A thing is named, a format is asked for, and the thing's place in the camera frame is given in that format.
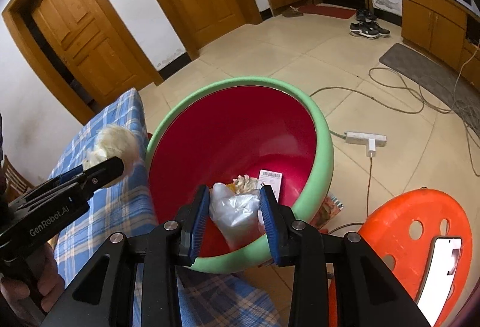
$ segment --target card with barcode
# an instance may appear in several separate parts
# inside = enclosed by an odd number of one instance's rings
[[[280,197],[281,184],[282,184],[282,173],[278,173],[276,171],[270,171],[270,170],[260,170],[260,174],[258,176],[257,189],[260,189],[265,185],[270,185],[273,189],[273,193],[275,194],[275,198],[278,201],[278,198]]]

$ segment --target white shoe sole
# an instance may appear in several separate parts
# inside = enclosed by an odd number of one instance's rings
[[[350,35],[356,36],[357,38],[366,38],[366,39],[378,39],[380,37],[380,34],[376,35],[369,35],[368,33],[364,33],[362,31],[353,31],[352,29],[350,30]]]

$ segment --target green rim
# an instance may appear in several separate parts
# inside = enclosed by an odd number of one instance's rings
[[[325,117],[317,104],[315,104],[315,102],[301,90],[283,81],[257,76],[232,78],[208,85],[189,95],[175,106],[168,115],[166,115],[165,119],[160,123],[153,134],[153,137],[148,144],[145,158],[147,171],[150,171],[150,164],[160,139],[178,115],[200,98],[216,91],[235,86],[266,86],[278,89],[296,98],[310,113],[317,135],[315,159],[307,183],[292,207],[293,213],[297,219],[310,222],[317,213],[323,198],[328,192],[330,182],[332,181],[332,138]],[[267,237],[264,235],[255,242],[252,242],[246,247],[232,253],[219,255],[217,257],[197,258],[191,268],[206,273],[234,273],[245,270],[249,267],[258,266],[268,261],[270,258]]]

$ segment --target smartphone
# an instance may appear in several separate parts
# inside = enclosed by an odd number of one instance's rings
[[[419,309],[431,326],[436,323],[448,300],[461,247],[460,237],[437,236],[431,242],[425,273],[416,298]]]

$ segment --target power strip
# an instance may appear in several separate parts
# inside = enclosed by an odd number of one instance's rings
[[[377,147],[385,147],[387,137],[385,135],[347,131],[345,133],[345,142],[366,146],[367,157],[373,158],[377,152]]]

